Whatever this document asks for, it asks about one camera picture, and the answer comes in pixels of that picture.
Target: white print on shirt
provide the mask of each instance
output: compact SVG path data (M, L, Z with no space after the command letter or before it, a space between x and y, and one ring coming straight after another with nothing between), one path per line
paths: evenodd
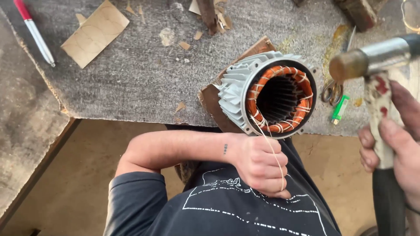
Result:
M203 187L211 187L211 188L210 189L201 190L201 191L196 191L197 187L199 187L199 186L195 187L190 192L188 198L186 199L186 201L184 203L184 206L182 207L183 210L205 210L205 211L212 211L212 212L220 212L221 214L230 215L230 216L233 216L233 217L237 218L238 220L241 220L243 222L249 223L248 220L244 220L240 216L235 215L235 214L230 213L230 212L226 212L226 211L222 211L222 210L216 210L216 209L213 209L213 208L210 208L209 209L209 208L186 207L186 206L187 206L187 203L188 203L188 200L190 199L190 197L195 196L195 195L198 195L198 194L203 194L203 193L208 192L208 191L214 191L214 190L217 190L217 189L229 190L229 191L236 190L236 191L243 192L243 193L246 193L246 194L252 192L255 197L261 198L266 204L272 205L273 207L278 207L281 210L285 210L285 211L292 212L292 213L309 213L309 214L316 213L316 214L318 214L318 218L319 218L319 221L320 221L320 225L321 225L321 227L323 229L324 235L327 236L327 234L325 232L324 225L323 225L322 220L321 220L321 215L320 215L320 213L318 211L318 208L317 208L315 202L312 200L312 198L308 194L294 195L290 199L287 199L287 203L293 204L293 203L297 203L299 201L304 201L305 199L307 199L307 200L311 200L312 201L312 203L314 204L316 210L309 210L309 209L306 209L306 210L290 210L290 209L281 207L279 205L269 203L265 199L265 198L267 198L267 196L261 194L260 192L254 191L252 188L249 188L249 189L240 188L241 187L241 183L240 183L240 179L239 178L236 178L234 180L233 179L229 179L229 180L216 180L214 183L208 183L208 184L206 184L206 181L205 181L205 178L204 178L204 175L206 173L208 173L208 172L215 172L215 171L222 170L222 169L224 169L224 168L217 169L217 170L207 171L207 172L205 172L202 175L202 178L203 178L203 185L202 186ZM290 179L293 181L293 178L289 174L287 174L287 176L290 177ZM292 230L289 230L289 229L286 229L286 228L282 228L282 227L278 227L278 226L271 226L271 225L257 223L257 222L254 222L254 225L262 226L262 227L267 227L267 228L271 228L271 229L279 229L281 231L286 231L286 232L292 233L294 235L310 236L309 234L294 232Z

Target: copper wire coil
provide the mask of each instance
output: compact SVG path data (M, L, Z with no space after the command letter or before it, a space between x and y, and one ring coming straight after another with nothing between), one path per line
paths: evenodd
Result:
M271 86L268 88L270 90L268 93L272 96L271 103L273 103L273 100L278 100L279 97L284 97L285 95L291 96L291 99L283 98L282 102L277 102L276 105L271 104L271 107L268 107L268 109L270 109L270 113L274 113L274 115L265 112L264 115L267 117L263 117L263 114L261 114L261 111L257 107L257 98L264 86L273 78L276 78L276 80L283 80L283 82L280 81L277 82L277 84L270 82ZM284 87L287 85L287 80L289 80L296 89L291 92L282 93L281 90L285 89ZM246 109L249 112L249 115L258 121L257 125L259 125L262 130L283 133L293 130L302 122L312 107L312 97L313 92L306 73L294 67L274 66L267 69L261 75L260 79L248 90ZM283 110L283 112L274 112L273 110L275 109Z

